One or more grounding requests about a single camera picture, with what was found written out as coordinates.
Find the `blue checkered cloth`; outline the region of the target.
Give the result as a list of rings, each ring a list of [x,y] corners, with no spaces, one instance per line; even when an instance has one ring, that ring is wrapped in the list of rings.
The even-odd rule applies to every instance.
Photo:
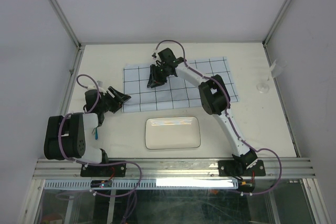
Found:
[[[203,74],[220,75],[232,103],[239,101],[229,62],[226,57],[190,60],[192,68]],[[198,88],[182,78],[170,76],[167,83],[156,88],[148,88],[150,65],[142,63],[127,65],[123,69],[123,92],[131,96],[122,112],[147,112],[201,106]]]

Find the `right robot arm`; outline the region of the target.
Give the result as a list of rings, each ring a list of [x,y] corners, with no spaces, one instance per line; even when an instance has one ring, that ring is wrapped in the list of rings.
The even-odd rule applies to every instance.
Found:
[[[170,76],[181,78],[198,88],[204,111],[212,115],[221,126],[233,150],[235,171],[247,175],[257,164],[256,151],[244,142],[243,134],[230,109],[230,98],[220,75],[209,76],[188,65],[185,57],[175,57],[170,48],[160,52],[154,50],[152,57],[159,60],[150,65],[148,88],[156,88],[167,83]]]

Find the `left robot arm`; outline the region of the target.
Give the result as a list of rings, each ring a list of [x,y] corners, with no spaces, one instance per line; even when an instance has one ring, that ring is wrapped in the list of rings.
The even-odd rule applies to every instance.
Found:
[[[84,111],[64,117],[51,116],[48,119],[44,154],[49,160],[72,160],[91,169],[99,176],[110,170],[109,158],[105,150],[90,146],[86,133],[102,126],[107,112],[116,113],[130,95],[121,93],[109,86],[106,90],[88,88],[85,92]]]

